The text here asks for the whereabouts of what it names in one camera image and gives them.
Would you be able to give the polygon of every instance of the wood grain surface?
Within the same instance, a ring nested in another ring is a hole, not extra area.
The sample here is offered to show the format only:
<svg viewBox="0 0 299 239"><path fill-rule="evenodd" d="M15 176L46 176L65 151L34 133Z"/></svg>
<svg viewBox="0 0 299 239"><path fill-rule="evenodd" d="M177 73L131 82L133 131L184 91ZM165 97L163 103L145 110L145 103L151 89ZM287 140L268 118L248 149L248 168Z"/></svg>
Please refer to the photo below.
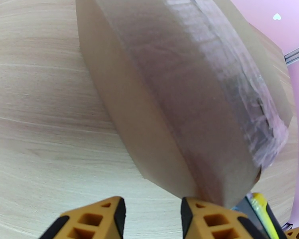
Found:
<svg viewBox="0 0 299 239"><path fill-rule="evenodd" d="M254 189L281 223L297 157L294 117ZM180 199L142 178L93 86L75 0L0 0L0 239L38 238L60 213L115 195L126 199L126 238L181 238Z"/></svg>

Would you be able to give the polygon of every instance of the cardboard box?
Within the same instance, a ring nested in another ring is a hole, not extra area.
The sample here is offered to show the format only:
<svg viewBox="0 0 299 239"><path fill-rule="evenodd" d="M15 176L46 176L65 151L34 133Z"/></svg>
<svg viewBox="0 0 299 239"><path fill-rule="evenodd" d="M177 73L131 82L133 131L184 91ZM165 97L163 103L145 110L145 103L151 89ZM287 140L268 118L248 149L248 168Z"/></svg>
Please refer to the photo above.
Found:
<svg viewBox="0 0 299 239"><path fill-rule="evenodd" d="M239 11L229 0L76 1L82 54L141 174L180 198L236 205L292 116Z"/></svg>
<svg viewBox="0 0 299 239"><path fill-rule="evenodd" d="M260 30L258 30L252 25L251 27L256 32L257 37L261 41L262 45L265 47L267 56L271 60L270 66L273 67L273 71L275 73L274 75L278 77L270 78L270 82L267 82L267 86L272 94L274 92L277 92L275 95L271 96L273 97L273 99L276 99L275 105L277 107L280 117L284 120L285 124L289 126L291 118L293 116L292 110L295 110L295 100L293 98L293 89L291 86L290 75L285 61L285 57L279 46L277 46L272 40L265 36ZM286 107L284 105L286 103L286 97L284 95L284 92L287 95L287 99L291 107Z"/></svg>

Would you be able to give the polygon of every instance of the yellow pen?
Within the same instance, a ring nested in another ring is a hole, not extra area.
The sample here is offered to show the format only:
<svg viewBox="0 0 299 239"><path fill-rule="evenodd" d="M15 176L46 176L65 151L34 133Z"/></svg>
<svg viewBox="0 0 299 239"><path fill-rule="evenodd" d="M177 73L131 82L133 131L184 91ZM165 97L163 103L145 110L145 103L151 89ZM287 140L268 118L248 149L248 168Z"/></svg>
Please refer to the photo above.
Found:
<svg viewBox="0 0 299 239"><path fill-rule="evenodd" d="M277 219L261 193L253 193L249 201L271 239L285 238Z"/></svg>

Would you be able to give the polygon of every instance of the metal rail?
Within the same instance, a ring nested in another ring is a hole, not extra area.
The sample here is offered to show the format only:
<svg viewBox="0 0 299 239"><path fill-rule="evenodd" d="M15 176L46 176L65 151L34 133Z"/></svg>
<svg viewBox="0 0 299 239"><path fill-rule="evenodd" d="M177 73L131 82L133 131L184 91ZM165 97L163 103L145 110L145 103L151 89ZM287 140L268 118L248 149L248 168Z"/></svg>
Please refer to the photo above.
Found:
<svg viewBox="0 0 299 239"><path fill-rule="evenodd" d="M299 61L299 48L295 49L294 51L285 55L285 60L286 60L287 65L290 65L292 63L295 63L296 61Z"/></svg>

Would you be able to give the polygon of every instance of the white heart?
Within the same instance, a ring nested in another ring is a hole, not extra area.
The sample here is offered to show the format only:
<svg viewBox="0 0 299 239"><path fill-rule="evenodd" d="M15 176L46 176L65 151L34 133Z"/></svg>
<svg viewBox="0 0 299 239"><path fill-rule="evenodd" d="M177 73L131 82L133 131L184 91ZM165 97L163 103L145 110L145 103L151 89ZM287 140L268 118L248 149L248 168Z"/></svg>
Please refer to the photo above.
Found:
<svg viewBox="0 0 299 239"><path fill-rule="evenodd" d="M274 16L273 16L273 19L274 20L281 20L281 16L280 16L280 14L275 14Z"/></svg>

